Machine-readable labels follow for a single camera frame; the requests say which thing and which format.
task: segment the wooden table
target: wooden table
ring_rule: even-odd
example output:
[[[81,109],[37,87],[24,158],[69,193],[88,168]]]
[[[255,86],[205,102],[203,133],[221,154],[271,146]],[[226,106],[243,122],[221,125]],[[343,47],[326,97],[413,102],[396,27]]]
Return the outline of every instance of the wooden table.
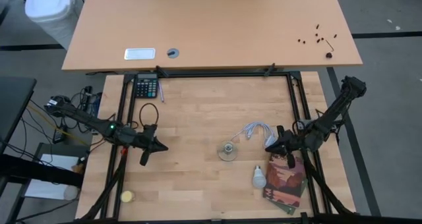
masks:
[[[334,48],[331,59],[326,58],[332,50],[327,42]],[[126,61],[127,48],[154,48],[156,56]],[[170,59],[171,48],[180,56]],[[362,65],[337,0],[86,0],[63,70],[255,68],[272,63]]]
[[[302,78],[309,109],[316,117],[315,109],[326,109],[318,74],[303,72]],[[123,76],[107,77],[101,118],[117,112],[122,81]],[[129,150],[123,190],[132,190],[136,200],[121,204],[119,220],[291,217],[264,199],[262,189],[252,186],[255,165],[265,171],[268,163],[261,129],[250,140],[243,135],[234,140],[239,148],[235,161],[221,161],[216,154],[222,141],[247,123],[264,121],[273,129],[280,124],[291,126],[294,118],[286,78],[172,78],[161,82],[166,102],[161,103],[158,98],[137,99],[133,119],[139,122],[140,107],[154,103],[160,112],[156,135],[169,150],[152,154],[145,167],[139,165],[142,150]],[[154,109],[145,107],[142,120],[153,123]],[[77,217],[89,210],[104,187],[110,150],[111,146],[103,145],[90,154]],[[334,136],[321,147],[320,156],[326,182],[344,205],[354,210]],[[109,210],[114,196],[110,196]],[[312,213],[307,190],[294,216],[302,211]]]

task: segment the white label plate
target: white label plate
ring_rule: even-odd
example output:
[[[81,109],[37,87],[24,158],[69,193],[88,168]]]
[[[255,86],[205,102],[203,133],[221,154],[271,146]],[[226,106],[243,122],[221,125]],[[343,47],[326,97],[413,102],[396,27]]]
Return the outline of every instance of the white label plate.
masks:
[[[125,60],[148,60],[155,57],[156,49],[154,48],[134,48],[125,51]]]

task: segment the calculator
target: calculator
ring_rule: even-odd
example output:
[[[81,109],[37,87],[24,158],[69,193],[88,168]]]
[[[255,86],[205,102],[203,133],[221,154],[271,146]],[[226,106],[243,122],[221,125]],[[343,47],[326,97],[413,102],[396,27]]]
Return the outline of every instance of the calculator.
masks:
[[[156,98],[158,88],[158,77],[156,73],[137,74],[136,98]]]

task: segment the disc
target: disc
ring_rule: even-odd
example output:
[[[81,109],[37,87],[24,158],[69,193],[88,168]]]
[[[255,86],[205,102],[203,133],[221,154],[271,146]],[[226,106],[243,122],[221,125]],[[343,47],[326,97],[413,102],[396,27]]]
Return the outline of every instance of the disc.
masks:
[[[233,142],[225,141],[218,148],[217,154],[223,161],[233,161],[237,157],[237,148]]]

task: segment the small yellow object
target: small yellow object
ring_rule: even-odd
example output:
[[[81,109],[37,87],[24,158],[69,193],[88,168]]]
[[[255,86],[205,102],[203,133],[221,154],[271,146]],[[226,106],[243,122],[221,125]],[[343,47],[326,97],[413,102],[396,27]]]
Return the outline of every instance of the small yellow object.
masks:
[[[135,199],[135,194],[129,190],[123,191],[120,195],[120,200],[122,202],[132,202],[134,199]]]

